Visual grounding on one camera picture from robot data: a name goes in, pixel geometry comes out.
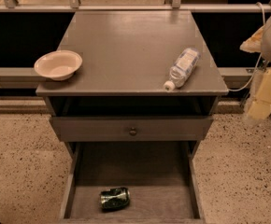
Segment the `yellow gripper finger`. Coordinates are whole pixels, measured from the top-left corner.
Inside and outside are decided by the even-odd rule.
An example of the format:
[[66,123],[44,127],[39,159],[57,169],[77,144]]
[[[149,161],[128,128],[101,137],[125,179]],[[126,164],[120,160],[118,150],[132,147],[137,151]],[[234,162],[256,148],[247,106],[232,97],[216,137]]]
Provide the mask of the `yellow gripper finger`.
[[257,70],[250,86],[250,97],[244,106],[243,120],[258,124],[271,115],[271,67]]
[[248,53],[261,52],[264,28],[260,27],[250,38],[240,45],[242,51]]

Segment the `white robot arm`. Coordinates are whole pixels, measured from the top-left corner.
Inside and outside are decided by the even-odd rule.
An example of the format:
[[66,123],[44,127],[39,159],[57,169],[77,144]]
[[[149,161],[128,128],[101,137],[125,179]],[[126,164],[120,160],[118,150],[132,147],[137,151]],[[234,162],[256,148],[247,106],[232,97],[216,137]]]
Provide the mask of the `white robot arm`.
[[[239,48],[248,53],[259,52],[265,60],[271,62],[271,16]],[[244,108],[244,120],[256,124],[271,115],[271,67],[255,74],[250,91],[250,98]]]

